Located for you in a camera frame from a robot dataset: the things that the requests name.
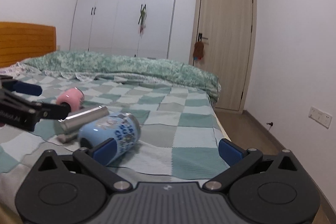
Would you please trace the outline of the blue sticker-covered steel cup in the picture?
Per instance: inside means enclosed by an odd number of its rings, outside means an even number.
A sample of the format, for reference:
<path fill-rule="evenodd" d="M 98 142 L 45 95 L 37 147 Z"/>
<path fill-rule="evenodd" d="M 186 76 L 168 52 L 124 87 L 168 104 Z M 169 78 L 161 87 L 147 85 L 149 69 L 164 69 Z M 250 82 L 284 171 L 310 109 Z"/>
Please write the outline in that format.
<path fill-rule="evenodd" d="M 133 148 L 140 136 L 141 128 L 133 114 L 111 113 L 81 127 L 77 139 L 81 147 L 91 149 L 113 138 L 117 149 L 110 164 Z"/>

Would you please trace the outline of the pink ceramic mug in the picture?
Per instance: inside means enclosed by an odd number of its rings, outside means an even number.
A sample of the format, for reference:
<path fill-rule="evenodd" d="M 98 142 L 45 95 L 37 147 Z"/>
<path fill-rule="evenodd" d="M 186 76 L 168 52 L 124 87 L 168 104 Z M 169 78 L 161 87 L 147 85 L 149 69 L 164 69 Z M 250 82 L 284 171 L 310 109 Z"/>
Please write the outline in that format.
<path fill-rule="evenodd" d="M 57 105 L 68 105 L 71 112 L 78 111 L 85 100 L 84 93 L 78 88 L 70 88 L 56 99 Z"/>

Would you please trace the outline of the stainless steel cylinder bottle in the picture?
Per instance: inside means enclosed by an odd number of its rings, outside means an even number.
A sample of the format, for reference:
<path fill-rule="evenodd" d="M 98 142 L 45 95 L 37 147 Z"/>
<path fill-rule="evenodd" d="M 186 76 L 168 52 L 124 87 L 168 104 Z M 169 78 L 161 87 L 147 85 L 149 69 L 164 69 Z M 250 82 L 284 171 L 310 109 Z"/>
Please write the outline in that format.
<path fill-rule="evenodd" d="M 68 143 L 77 138 L 79 129 L 85 124 L 108 115 L 109 110 L 106 106 L 86 107 L 70 113 L 66 119 L 54 122 L 57 139 L 61 143 Z"/>

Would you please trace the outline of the orange wooden headboard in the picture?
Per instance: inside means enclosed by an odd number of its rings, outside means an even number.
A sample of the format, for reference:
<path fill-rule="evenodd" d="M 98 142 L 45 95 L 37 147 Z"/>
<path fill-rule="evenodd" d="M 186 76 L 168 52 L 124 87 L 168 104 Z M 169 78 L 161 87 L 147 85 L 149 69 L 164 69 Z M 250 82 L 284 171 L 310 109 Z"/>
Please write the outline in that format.
<path fill-rule="evenodd" d="M 56 28 L 53 26 L 1 22 L 0 36 L 2 68 L 56 51 Z"/>

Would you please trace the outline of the checkered green grey bedsheet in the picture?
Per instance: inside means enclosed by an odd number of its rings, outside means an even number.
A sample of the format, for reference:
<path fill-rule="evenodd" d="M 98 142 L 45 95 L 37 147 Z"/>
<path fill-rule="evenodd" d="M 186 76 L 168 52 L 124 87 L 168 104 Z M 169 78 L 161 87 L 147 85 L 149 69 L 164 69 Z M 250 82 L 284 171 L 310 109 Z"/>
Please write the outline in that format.
<path fill-rule="evenodd" d="M 69 88 L 84 93 L 84 106 L 106 106 L 110 112 L 130 113 L 138 120 L 141 136 L 136 145 L 109 169 L 131 183 L 139 181 L 200 184 L 225 171 L 218 153 L 226 132 L 219 123 L 207 92 L 134 74 L 43 72 L 19 63 L 1 70 L 30 84 L 40 85 L 40 102 L 55 103 Z M 42 120 L 34 132 L 1 128 L 1 205 L 14 209 L 21 183 L 43 151 L 59 155 L 77 150 L 75 140 L 63 144 L 58 123 Z"/>

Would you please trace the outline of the green floral duvet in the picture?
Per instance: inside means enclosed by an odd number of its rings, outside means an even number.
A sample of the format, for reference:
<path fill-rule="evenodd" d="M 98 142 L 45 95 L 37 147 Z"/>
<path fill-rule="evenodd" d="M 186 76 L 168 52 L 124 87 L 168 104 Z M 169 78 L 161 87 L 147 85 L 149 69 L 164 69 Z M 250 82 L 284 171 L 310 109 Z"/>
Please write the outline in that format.
<path fill-rule="evenodd" d="M 117 76 L 131 81 L 187 86 L 206 92 L 214 103 L 221 93 L 216 75 L 174 60 L 152 60 L 87 51 L 55 51 L 25 59 L 21 63 L 33 71 L 68 80 L 90 81 Z"/>

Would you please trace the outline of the white wardrobe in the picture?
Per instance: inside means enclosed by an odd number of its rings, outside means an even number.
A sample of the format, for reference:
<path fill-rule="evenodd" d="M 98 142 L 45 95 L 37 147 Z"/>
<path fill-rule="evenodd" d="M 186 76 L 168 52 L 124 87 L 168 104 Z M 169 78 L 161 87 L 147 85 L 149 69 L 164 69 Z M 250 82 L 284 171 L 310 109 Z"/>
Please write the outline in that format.
<path fill-rule="evenodd" d="M 175 0 L 77 0 L 70 50 L 165 59 L 168 57 Z M 141 5 L 147 17 L 143 34 Z"/>

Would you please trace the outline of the hanging charm on wardrobe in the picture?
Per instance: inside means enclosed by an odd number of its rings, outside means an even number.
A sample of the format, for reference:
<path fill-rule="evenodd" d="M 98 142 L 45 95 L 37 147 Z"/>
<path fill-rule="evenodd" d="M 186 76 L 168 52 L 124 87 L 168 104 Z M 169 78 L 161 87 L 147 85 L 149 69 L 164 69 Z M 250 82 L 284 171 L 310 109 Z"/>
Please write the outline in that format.
<path fill-rule="evenodd" d="M 145 25 L 146 17 L 147 17 L 146 5 L 141 5 L 140 16 L 139 16 L 139 20 L 138 20 L 139 34 L 140 35 L 143 34 L 143 31 L 146 27 L 146 25 Z"/>

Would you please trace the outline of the beige wooden door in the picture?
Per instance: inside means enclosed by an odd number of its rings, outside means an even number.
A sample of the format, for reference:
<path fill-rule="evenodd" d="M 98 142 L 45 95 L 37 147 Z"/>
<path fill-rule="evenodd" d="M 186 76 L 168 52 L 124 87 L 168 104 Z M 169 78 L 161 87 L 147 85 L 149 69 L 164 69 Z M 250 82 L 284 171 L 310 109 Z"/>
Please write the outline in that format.
<path fill-rule="evenodd" d="M 242 113 L 251 77 L 257 0 L 196 0 L 192 44 L 204 44 L 201 60 L 189 63 L 218 76 L 216 109 Z"/>

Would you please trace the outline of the white wall socket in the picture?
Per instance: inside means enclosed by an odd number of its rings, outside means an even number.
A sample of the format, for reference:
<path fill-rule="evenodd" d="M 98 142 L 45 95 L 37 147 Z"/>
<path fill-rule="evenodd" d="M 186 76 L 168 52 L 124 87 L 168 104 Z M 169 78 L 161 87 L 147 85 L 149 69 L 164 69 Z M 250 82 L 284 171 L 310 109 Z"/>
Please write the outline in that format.
<path fill-rule="evenodd" d="M 332 116 L 330 114 L 327 114 L 313 106 L 311 106 L 309 110 L 309 115 L 308 117 L 317 123 L 321 124 L 325 128 L 329 128 L 331 121 L 332 121 Z"/>

